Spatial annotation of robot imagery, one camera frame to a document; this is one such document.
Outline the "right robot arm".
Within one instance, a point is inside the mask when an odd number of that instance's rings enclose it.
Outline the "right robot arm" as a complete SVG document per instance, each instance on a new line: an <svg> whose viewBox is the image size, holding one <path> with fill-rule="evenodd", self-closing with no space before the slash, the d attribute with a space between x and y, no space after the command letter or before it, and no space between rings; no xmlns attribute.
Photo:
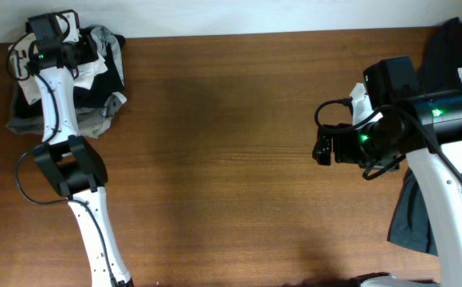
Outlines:
<svg viewBox="0 0 462 287"><path fill-rule="evenodd" d="M440 285L462 286L462 92L361 92L339 99L351 124L317 123L313 157L360 166L373 180L406 161L425 200Z"/></svg>

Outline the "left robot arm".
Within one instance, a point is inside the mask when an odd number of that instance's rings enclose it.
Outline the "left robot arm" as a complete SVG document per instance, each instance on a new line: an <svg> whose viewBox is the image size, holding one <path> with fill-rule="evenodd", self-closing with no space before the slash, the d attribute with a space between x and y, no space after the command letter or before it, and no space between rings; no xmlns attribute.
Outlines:
<svg viewBox="0 0 462 287"><path fill-rule="evenodd" d="M80 134L74 105L79 65L86 62L78 45L35 40L29 46L28 71L41 94L44 135L30 154L57 203L71 209L88 257L93 286L131 286L108 215L104 161Z"/></svg>

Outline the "white t-shirt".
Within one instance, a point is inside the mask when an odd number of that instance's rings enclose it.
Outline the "white t-shirt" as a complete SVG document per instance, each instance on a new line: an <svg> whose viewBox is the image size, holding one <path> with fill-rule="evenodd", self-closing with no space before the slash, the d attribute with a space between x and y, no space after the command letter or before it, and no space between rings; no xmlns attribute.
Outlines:
<svg viewBox="0 0 462 287"><path fill-rule="evenodd" d="M96 75L105 73L108 68L104 58L98 53L97 61L71 66L69 64L69 42L61 44L58 52L43 52L38 50L38 41L31 33L8 47L7 71L18 82L28 105L37 103L41 99L40 88L34 77L42 69L66 68L74 78L75 86L89 89Z"/></svg>

